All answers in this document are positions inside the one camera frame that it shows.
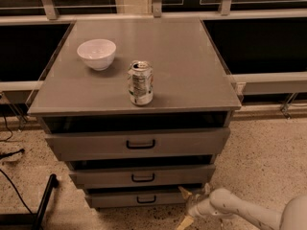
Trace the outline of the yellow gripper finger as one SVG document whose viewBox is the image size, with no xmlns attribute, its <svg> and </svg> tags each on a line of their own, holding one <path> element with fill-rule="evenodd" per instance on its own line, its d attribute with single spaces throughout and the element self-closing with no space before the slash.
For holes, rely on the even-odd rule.
<svg viewBox="0 0 307 230">
<path fill-rule="evenodd" d="M 178 224 L 176 230 L 185 230 L 194 222 L 194 218 L 191 216 L 184 216 L 181 222 Z"/>
<path fill-rule="evenodd" d="M 185 188 L 181 186 L 179 186 L 178 189 L 180 190 L 181 195 L 184 199 L 188 199 L 192 195 L 190 191 L 186 190 Z"/>
</svg>

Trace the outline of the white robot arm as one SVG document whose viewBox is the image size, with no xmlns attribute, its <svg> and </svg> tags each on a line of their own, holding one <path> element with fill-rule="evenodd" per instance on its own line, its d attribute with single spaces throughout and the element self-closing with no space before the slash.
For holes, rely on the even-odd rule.
<svg viewBox="0 0 307 230">
<path fill-rule="evenodd" d="M 293 198 L 282 212 L 277 212 L 242 200 L 225 188 L 213 189 L 209 183 L 194 193 L 181 186 L 178 188 L 186 202 L 186 210 L 176 230 L 185 230 L 196 218 L 227 219 L 233 215 L 259 230 L 307 230 L 307 195 Z"/>
</svg>

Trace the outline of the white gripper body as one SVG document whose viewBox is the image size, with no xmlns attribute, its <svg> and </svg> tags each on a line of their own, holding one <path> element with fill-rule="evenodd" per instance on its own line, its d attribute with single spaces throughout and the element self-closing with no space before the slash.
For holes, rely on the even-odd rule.
<svg viewBox="0 0 307 230">
<path fill-rule="evenodd" d="M 213 206 L 209 198 L 211 191 L 211 185 L 205 184 L 201 189 L 192 192 L 186 204 L 186 213 L 188 216 L 201 218 L 213 212 Z"/>
</svg>

